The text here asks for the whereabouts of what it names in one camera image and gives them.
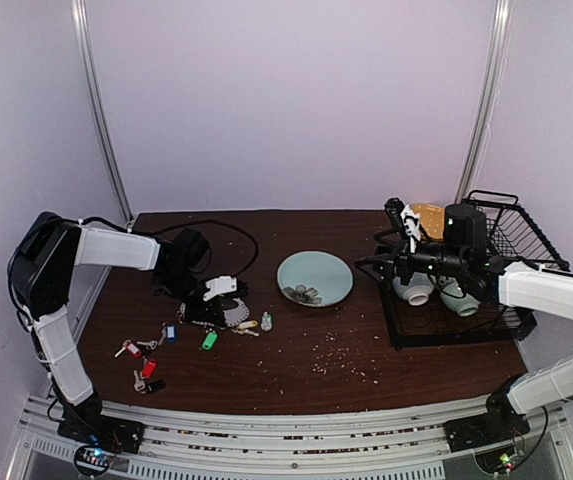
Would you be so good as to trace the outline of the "grey leather key holder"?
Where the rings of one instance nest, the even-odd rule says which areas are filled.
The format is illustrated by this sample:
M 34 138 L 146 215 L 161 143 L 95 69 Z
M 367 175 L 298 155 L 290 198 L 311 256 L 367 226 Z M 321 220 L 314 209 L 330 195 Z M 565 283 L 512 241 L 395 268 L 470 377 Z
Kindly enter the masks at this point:
M 237 297 L 219 295 L 204 300 L 201 296 L 197 296 L 181 303 L 176 316 L 183 324 L 229 329 L 246 321 L 250 316 L 250 310 L 245 302 Z

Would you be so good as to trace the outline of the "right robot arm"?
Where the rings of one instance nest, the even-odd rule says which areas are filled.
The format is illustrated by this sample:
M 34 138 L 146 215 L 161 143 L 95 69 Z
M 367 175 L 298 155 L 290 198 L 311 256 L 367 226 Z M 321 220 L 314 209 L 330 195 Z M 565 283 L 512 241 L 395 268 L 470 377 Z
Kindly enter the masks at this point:
M 443 239 L 425 237 L 420 216 L 392 198 L 385 205 L 390 229 L 377 234 L 381 254 L 356 261 L 357 269 L 380 283 L 407 285 L 413 276 L 430 281 L 452 278 L 463 295 L 481 303 L 552 314 L 573 321 L 573 273 L 523 256 L 507 257 L 492 244 L 486 215 L 463 202 L 446 207 Z M 530 411 L 573 398 L 573 356 L 508 381 L 487 400 L 478 430 L 485 440 L 501 440 Z

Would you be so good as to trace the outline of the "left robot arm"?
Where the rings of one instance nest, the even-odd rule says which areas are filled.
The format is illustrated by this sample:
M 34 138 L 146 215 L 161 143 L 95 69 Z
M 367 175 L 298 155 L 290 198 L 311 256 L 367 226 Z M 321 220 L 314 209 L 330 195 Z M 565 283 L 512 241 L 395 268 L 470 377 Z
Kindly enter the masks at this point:
M 12 254 L 7 287 L 18 320 L 72 429 L 89 444 L 110 433 L 102 403 L 83 366 L 68 320 L 69 291 L 78 266 L 149 272 L 154 285 L 180 301 L 192 323 L 223 327 L 223 295 L 217 280 L 200 280 L 194 269 L 209 249 L 198 231 L 174 239 L 108 226 L 99 218 L 75 221 L 41 213 Z

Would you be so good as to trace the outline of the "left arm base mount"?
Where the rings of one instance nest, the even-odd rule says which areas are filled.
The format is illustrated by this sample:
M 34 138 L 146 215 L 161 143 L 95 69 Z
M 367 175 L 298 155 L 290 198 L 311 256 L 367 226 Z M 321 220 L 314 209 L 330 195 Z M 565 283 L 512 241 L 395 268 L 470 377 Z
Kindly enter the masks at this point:
M 80 406 L 62 404 L 59 436 L 79 443 L 73 453 L 73 466 L 83 477 L 95 479 L 106 474 L 122 454 L 137 454 L 143 440 L 143 423 L 101 413 L 99 400 Z

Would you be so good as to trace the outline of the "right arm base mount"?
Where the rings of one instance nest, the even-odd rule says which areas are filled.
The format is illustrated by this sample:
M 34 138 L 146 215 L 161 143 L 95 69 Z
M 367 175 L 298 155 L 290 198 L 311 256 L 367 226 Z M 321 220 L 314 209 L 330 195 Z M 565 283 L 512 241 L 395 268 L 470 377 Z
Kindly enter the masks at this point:
M 508 474 L 525 449 L 530 425 L 522 415 L 486 412 L 447 421 L 444 433 L 452 453 L 475 450 L 480 468 L 489 474 Z

